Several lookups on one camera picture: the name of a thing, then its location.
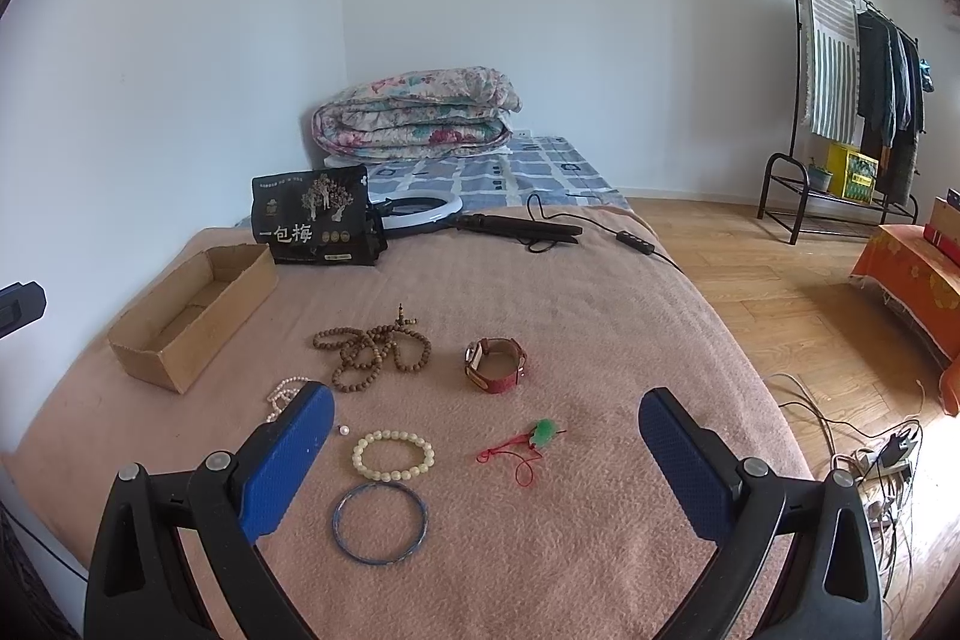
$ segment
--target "striped towel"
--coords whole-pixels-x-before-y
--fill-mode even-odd
[[[856,146],[860,45],[853,0],[800,0],[803,121],[814,134]]]

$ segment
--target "folded quilt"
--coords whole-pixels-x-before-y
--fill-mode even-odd
[[[511,138],[520,98],[493,68],[443,68],[347,88],[318,109],[313,137],[339,155],[376,161],[476,155]]]

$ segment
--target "table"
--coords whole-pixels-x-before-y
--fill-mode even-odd
[[[960,266],[923,238],[923,226],[878,226],[853,266],[906,307],[952,361],[940,377],[940,400],[960,413]]]

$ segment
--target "clothes rack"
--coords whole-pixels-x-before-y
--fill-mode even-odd
[[[880,14],[882,17],[890,20],[890,18],[884,15],[883,12],[881,12],[880,9],[878,9],[877,6],[872,3],[872,1],[861,1],[867,5],[867,8],[874,10],[877,12],[877,14]],[[842,199],[840,196],[825,194],[822,193],[822,191],[813,191],[810,189],[810,177],[808,171],[806,170],[806,165],[803,162],[798,161],[795,157],[797,148],[797,128],[800,122],[800,70],[803,68],[803,64],[800,61],[802,58],[802,54],[800,53],[800,36],[803,35],[803,30],[802,24],[800,23],[800,0],[794,0],[794,6],[796,9],[797,18],[797,79],[793,101],[793,130],[790,134],[790,149],[787,153],[775,152],[767,161],[767,167],[763,175],[763,190],[760,191],[760,205],[757,208],[757,219],[763,220],[765,215],[768,218],[773,218],[776,223],[779,223],[779,225],[790,232],[790,244],[796,244],[800,234],[820,234],[832,237],[863,237],[862,230],[860,233],[856,233],[856,231],[851,232],[851,230],[830,231],[823,228],[804,228],[803,220],[806,220],[807,218],[818,221],[823,220],[827,221],[828,223],[846,224],[847,226],[851,227],[872,227],[886,223],[889,215],[897,215],[900,218],[909,218],[911,223],[916,224],[917,218],[920,215],[920,205],[917,203],[917,199],[914,199],[913,196],[910,196],[910,202],[912,204],[911,211],[904,207],[904,205],[891,202],[889,196],[886,196],[886,194],[883,194],[882,199],[879,199],[875,195],[871,202],[866,204],[858,201],[852,201],[851,199]],[[906,34],[906,32],[900,28],[899,25],[897,28]],[[906,36],[912,39],[915,44],[919,44],[919,41],[914,39],[909,34],[906,34]],[[784,161],[787,164],[797,167],[797,169],[800,170],[800,176],[787,177],[784,175],[774,175],[774,165],[778,161]],[[793,191],[794,194],[798,194],[798,196],[800,196],[800,200],[795,211],[767,209],[767,196],[769,196],[770,193],[771,182],[776,182],[789,191]],[[851,220],[851,218],[839,218],[834,217],[834,215],[807,215],[806,207],[808,207],[808,202],[810,199],[819,199],[821,201],[832,202],[834,204],[842,204],[845,207],[856,207],[868,213],[880,213],[880,220],[878,220],[877,223],[871,223],[867,220]],[[793,218],[793,225],[785,223],[784,220],[781,220],[781,218]]]

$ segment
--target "watch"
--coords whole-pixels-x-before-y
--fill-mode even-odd
[[[510,357],[514,369],[507,375],[498,378],[491,378],[483,375],[480,371],[480,362],[485,356],[493,353],[502,354]],[[524,365],[527,360],[527,354],[520,347],[520,343],[515,339],[507,338],[483,338],[477,342],[471,342],[467,346],[467,354],[464,355],[464,372],[467,377],[474,381],[477,386],[487,391],[487,393],[503,393],[512,389],[520,378],[523,377]]]

